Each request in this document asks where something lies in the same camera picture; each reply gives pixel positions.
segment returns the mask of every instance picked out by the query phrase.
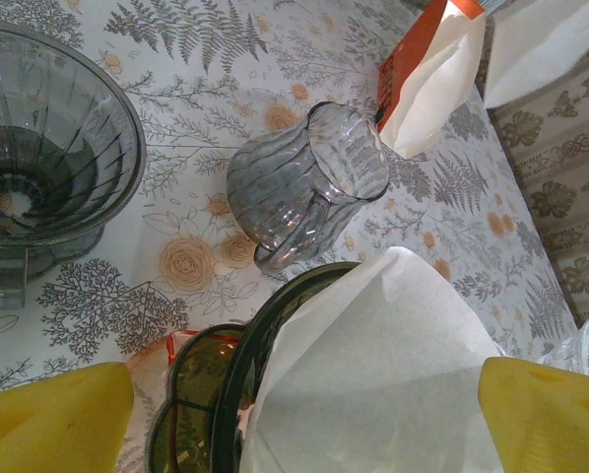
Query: glass handle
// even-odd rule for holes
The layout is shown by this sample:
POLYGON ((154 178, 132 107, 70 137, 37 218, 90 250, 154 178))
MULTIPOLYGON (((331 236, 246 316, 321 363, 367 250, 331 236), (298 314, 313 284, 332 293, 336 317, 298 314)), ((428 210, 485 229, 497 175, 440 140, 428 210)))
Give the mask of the glass handle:
POLYGON ((325 225, 330 203, 314 194, 307 206, 303 220, 284 242, 274 251, 261 245, 255 248, 255 264, 263 273, 277 273, 294 263, 300 255, 312 246, 325 225))
POLYGON ((27 248, 0 248, 0 310, 25 305, 27 269, 27 248))

